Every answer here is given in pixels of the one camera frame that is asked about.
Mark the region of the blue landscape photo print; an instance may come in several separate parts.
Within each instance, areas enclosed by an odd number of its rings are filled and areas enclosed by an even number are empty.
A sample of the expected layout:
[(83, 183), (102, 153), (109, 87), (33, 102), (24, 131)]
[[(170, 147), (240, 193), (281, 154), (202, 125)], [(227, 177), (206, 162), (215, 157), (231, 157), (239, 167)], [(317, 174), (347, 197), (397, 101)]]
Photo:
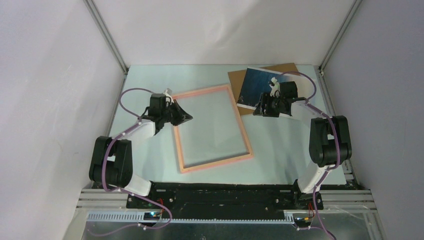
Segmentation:
[(316, 81), (304, 73), (297, 71), (277, 72), (257, 67), (248, 67), (244, 76), (241, 92), (236, 102), (237, 107), (255, 110), (262, 93), (270, 93), (271, 78), (277, 78), (279, 83), (295, 82), (299, 97), (311, 100), (317, 93)]

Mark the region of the orange wooden picture frame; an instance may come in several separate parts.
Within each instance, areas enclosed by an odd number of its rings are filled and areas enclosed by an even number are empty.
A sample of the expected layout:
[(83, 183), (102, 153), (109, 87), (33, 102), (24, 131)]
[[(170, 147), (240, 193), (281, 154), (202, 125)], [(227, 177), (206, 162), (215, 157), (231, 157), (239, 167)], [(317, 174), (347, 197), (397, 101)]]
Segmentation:
[(179, 93), (173, 98), (192, 116), (173, 128), (182, 174), (254, 157), (229, 84)]

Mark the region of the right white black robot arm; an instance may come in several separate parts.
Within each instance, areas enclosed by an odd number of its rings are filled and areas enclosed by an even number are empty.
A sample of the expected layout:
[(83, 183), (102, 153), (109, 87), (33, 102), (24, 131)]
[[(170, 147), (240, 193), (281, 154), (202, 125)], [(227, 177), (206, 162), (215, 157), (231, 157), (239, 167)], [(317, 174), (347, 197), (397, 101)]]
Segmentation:
[(310, 163), (291, 188), (291, 204), (304, 209), (315, 201), (329, 173), (352, 156), (348, 120), (343, 115), (329, 116), (300, 97), (295, 82), (272, 83), (270, 92), (260, 94), (255, 116), (278, 118), (281, 115), (302, 121), (309, 128)]

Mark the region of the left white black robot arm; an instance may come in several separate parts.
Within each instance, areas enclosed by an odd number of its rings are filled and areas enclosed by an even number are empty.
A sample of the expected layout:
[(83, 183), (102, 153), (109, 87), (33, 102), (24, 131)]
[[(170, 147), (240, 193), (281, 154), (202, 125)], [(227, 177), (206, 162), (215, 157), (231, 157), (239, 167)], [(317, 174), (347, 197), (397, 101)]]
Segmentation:
[(115, 137), (99, 136), (95, 140), (88, 176), (106, 192), (138, 195), (138, 201), (145, 208), (153, 208), (158, 202), (158, 194), (151, 190), (151, 181), (134, 172), (130, 137), (145, 142), (157, 135), (165, 124), (179, 126), (192, 120), (193, 116), (169, 94), (153, 93), (144, 112), (135, 117), (135, 123)]

